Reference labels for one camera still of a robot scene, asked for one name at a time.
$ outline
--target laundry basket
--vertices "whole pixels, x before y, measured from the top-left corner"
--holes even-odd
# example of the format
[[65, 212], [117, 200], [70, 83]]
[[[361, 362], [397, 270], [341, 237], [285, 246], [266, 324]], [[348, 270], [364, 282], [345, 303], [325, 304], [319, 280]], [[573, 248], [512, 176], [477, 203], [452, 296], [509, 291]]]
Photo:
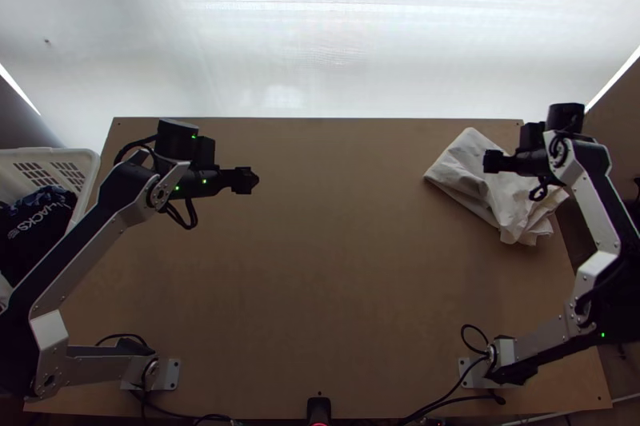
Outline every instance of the laundry basket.
[[78, 197], [67, 232], [84, 216], [100, 156], [90, 149], [0, 149], [0, 201], [12, 205], [43, 186], [61, 186]]

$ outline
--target wooden table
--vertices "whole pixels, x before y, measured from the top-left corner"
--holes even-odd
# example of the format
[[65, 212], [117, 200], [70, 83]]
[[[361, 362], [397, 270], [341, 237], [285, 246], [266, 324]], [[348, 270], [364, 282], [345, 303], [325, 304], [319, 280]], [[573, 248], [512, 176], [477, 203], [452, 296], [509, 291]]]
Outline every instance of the wooden table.
[[[186, 120], [216, 139], [223, 168], [254, 168], [254, 194], [196, 200], [189, 232], [164, 215], [128, 230], [63, 309], [74, 344], [136, 332], [182, 358], [178, 389], [154, 399], [161, 406], [301, 418], [322, 394], [335, 417], [400, 417], [458, 379], [461, 324], [522, 335], [561, 311], [573, 276], [559, 232], [535, 248], [504, 245], [422, 179], [465, 127], [513, 148], [518, 121]], [[156, 125], [116, 118], [99, 179]], [[594, 350], [503, 395], [504, 407], [472, 401], [439, 414], [610, 407]], [[115, 383], [65, 388], [28, 408], [139, 414]]]

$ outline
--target white backdrop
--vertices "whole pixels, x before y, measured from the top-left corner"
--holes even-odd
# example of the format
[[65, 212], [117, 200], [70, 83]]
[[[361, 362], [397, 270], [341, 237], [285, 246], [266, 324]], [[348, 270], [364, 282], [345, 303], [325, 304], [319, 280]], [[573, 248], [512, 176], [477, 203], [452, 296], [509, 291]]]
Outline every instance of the white backdrop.
[[542, 120], [605, 85], [638, 20], [640, 0], [0, 0], [0, 63], [100, 151], [121, 115]]

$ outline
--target crumpled white fabric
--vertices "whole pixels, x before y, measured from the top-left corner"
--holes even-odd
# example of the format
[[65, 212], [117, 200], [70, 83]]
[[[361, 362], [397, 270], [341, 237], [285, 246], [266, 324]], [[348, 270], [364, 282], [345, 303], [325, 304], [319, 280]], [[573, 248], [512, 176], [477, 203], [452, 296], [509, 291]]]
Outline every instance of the crumpled white fabric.
[[502, 149], [474, 128], [465, 129], [426, 171], [425, 178], [500, 230], [500, 241], [535, 246], [538, 236], [554, 232], [548, 216], [569, 196], [549, 187], [542, 201], [529, 199], [535, 177], [516, 173], [485, 174], [488, 149]]

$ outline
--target robotic arm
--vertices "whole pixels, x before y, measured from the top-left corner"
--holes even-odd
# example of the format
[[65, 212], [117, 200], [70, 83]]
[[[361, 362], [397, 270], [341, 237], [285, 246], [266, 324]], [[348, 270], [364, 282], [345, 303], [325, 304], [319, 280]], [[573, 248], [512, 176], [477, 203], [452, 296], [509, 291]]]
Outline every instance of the robotic arm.
[[[134, 147], [141, 149], [122, 161]], [[251, 168], [220, 169], [214, 150], [214, 140], [198, 136], [197, 126], [164, 119], [156, 135], [120, 151], [95, 206], [22, 279], [0, 313], [0, 386], [28, 400], [51, 397], [63, 386], [110, 380], [121, 380], [124, 389], [176, 388], [180, 361], [160, 358], [146, 344], [121, 338], [112, 347], [69, 345], [59, 308], [127, 228], [167, 213], [191, 229], [198, 223], [191, 198], [227, 187], [251, 193], [259, 181]], [[152, 169], [143, 166], [149, 156]], [[170, 203], [178, 199], [185, 200], [189, 224]]]
[[[498, 336], [486, 349], [486, 361], [468, 372], [464, 388], [522, 385], [538, 367], [596, 344], [640, 339], [630, 327], [640, 294], [640, 238], [614, 189], [606, 147], [581, 135], [584, 106], [552, 105], [546, 123], [521, 128], [513, 157], [489, 150], [486, 173], [514, 172], [538, 177], [531, 192], [540, 201], [549, 185], [570, 189], [593, 241], [593, 254], [578, 268], [573, 290], [558, 315], [523, 337]], [[462, 375], [476, 358], [459, 358]]]

